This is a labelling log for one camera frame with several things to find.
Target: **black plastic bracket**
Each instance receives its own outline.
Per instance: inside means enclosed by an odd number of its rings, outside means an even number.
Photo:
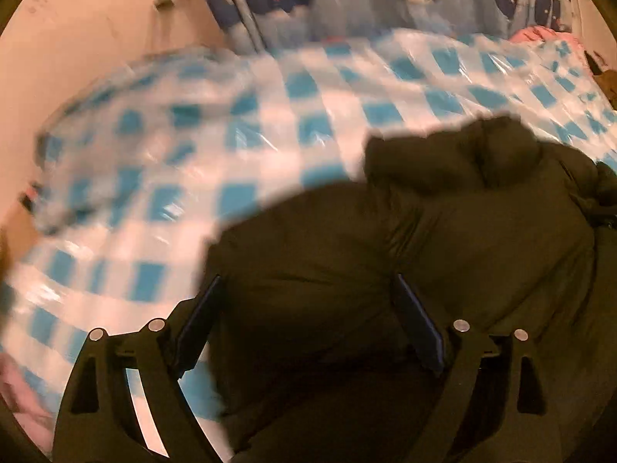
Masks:
[[[447,313],[393,278],[391,301],[411,346],[443,389],[403,463],[561,463],[558,424],[533,340],[517,330],[492,336]],[[92,330],[62,399],[55,463],[221,463],[178,385],[195,367],[225,303],[223,280],[206,276],[195,298],[167,320],[109,336]],[[169,457],[150,451],[133,407],[126,370],[139,370],[146,400]],[[0,401],[0,440],[19,463],[44,456]]]

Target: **metal rivet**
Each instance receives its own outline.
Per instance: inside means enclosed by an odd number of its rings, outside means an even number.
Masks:
[[[517,329],[516,331],[514,331],[514,337],[519,341],[527,341],[529,339],[529,335],[524,329]]]
[[[466,333],[469,329],[471,329],[469,322],[462,320],[461,318],[455,320],[453,326],[460,333]]]
[[[148,322],[148,328],[154,333],[160,331],[163,327],[165,327],[165,320],[162,318],[155,318]]]
[[[105,333],[103,332],[103,329],[92,329],[92,330],[90,331],[90,334],[89,334],[89,336],[88,336],[88,337],[89,337],[92,341],[98,341],[98,340],[99,340],[99,339],[101,339],[104,335],[105,335]]]

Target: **brown object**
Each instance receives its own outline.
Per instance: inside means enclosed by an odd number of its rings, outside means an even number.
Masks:
[[[613,109],[617,110],[617,71],[609,69],[593,78],[609,99]]]
[[[35,245],[38,237],[30,212],[15,202],[0,227],[0,280],[6,270]]]

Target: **plastic cover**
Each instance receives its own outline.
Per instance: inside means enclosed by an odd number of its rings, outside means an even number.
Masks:
[[[47,236],[2,288],[2,348],[57,412],[86,333],[137,330],[192,297],[206,241],[230,221],[361,179],[370,132],[456,130],[504,112],[617,168],[616,113],[565,41],[397,30],[250,58],[194,49],[133,64],[46,128],[35,220]],[[131,385],[145,416],[137,377]],[[181,387],[228,455],[207,367]]]

